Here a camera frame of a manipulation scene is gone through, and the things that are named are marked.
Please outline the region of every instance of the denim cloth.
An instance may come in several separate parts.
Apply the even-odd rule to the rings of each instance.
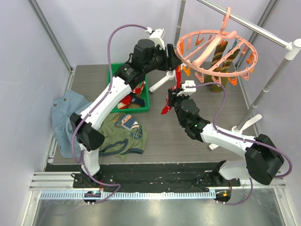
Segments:
[[[72,158],[71,141],[73,129],[70,123],[70,116],[73,112],[79,114],[92,102],[88,102],[82,95],[67,90],[65,94],[54,101],[51,108],[52,126],[54,128],[54,137],[57,140],[58,147],[62,157]],[[79,158],[80,147],[77,141],[74,144],[75,154]]]

